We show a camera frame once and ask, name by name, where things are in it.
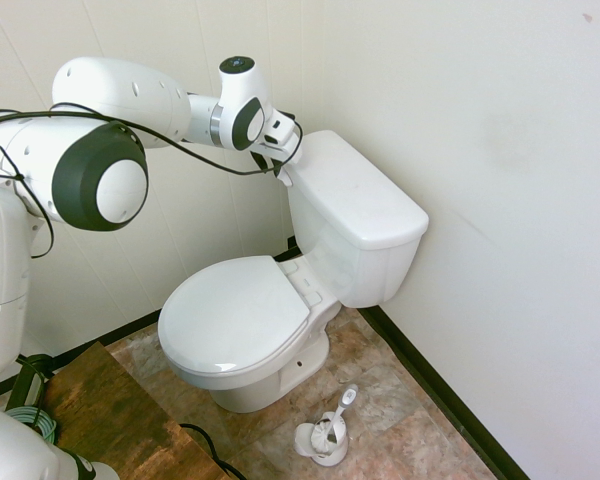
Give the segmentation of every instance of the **green cable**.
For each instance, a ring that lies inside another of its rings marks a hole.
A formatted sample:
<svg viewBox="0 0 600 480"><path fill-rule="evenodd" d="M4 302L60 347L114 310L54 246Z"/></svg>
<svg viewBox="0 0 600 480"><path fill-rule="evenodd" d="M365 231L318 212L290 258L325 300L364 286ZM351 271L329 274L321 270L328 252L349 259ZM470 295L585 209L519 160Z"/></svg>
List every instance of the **green cable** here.
<svg viewBox="0 0 600 480"><path fill-rule="evenodd" d="M44 410L39 410L38 407L24 406L12 408L5 413L20 423L33 425L34 422L37 422L36 427L40 429L42 438L49 443L55 443L57 423Z"/></svg>

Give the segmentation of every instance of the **black baseboard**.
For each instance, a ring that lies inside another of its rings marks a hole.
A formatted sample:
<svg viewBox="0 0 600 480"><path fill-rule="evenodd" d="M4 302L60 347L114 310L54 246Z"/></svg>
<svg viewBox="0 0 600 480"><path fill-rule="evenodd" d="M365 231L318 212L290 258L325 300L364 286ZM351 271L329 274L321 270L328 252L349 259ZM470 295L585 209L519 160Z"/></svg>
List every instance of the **black baseboard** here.
<svg viewBox="0 0 600 480"><path fill-rule="evenodd" d="M289 260L290 258L301 255L300 249L296 244L296 237L289 237L287 239L287 247L288 250L286 252L282 252L280 255L273 257L276 262L284 262L285 260ZM123 325L120 328L116 328L115 330L109 333L105 333L104 335L94 340L91 340L90 342L72 348L68 352L61 353L57 357L53 358L53 370L66 367L67 365L69 365L69 363L78 358L80 354L82 354L94 343L99 342L105 347L107 345L111 345L112 343L117 342L118 340L121 340L124 337L131 335L132 333L137 332L138 330L142 330L143 328L156 323L158 321L159 316L160 310L156 310L155 312L145 315L144 317L138 320L135 320L131 323L127 323L126 325ZM0 382L0 395L10 391L13 388L15 382L16 376L7 378L6 380Z"/></svg>
<svg viewBox="0 0 600 480"><path fill-rule="evenodd" d="M413 378L496 477L501 480L529 480L513 458L380 307L361 308L360 313L389 344Z"/></svg>

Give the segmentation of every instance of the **white wall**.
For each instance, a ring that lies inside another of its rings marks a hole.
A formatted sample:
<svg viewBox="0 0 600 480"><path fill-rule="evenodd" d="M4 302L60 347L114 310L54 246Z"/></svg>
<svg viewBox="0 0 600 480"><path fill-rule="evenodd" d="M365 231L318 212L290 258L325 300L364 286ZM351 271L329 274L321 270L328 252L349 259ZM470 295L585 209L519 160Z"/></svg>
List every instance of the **white wall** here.
<svg viewBox="0 0 600 480"><path fill-rule="evenodd" d="M328 0L324 125L430 215L382 305L534 480L600 479L600 1Z"/></svg>
<svg viewBox="0 0 600 480"><path fill-rule="evenodd" d="M267 0L0 0L0 108L51 105L55 72L82 55L159 69L188 91L220 95L217 66L256 59L274 105L308 129L319 118L312 52L320 3ZM194 148L234 168L248 154ZM59 354L162 307L189 275L220 260L276 255L293 234L286 191L271 174L235 177L174 149L148 153L150 192L116 233L56 225L56 246L33 263L27 334ZM45 246L44 235L36 244Z"/></svg>

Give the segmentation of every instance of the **tile floor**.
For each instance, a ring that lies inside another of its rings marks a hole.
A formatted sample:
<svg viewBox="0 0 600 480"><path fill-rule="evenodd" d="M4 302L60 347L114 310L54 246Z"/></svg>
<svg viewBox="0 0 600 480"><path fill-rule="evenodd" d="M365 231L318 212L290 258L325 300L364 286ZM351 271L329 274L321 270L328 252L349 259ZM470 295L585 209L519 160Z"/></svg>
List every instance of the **tile floor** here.
<svg viewBox="0 0 600 480"><path fill-rule="evenodd" d="M357 310L341 310L327 333L331 352L325 366L273 405L250 414L227 412L207 391L178 379L160 349L155 325L108 349L175 420L204 428L220 458L250 480L495 479ZM349 451L340 465L320 467L294 452L293 433L300 423L335 410L349 383L360 388L343 415ZM191 434L207 449L199 434Z"/></svg>

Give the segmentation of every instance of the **toilet base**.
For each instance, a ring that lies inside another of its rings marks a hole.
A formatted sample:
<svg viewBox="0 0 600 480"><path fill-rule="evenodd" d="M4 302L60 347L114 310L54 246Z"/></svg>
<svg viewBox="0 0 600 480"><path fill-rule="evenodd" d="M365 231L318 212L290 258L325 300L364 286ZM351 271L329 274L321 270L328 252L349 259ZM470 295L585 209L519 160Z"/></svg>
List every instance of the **toilet base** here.
<svg viewBox="0 0 600 480"><path fill-rule="evenodd" d="M250 413L268 407L300 385L324 365L329 355L329 338L324 328L277 372L262 380L231 390L210 390L222 408L236 413Z"/></svg>

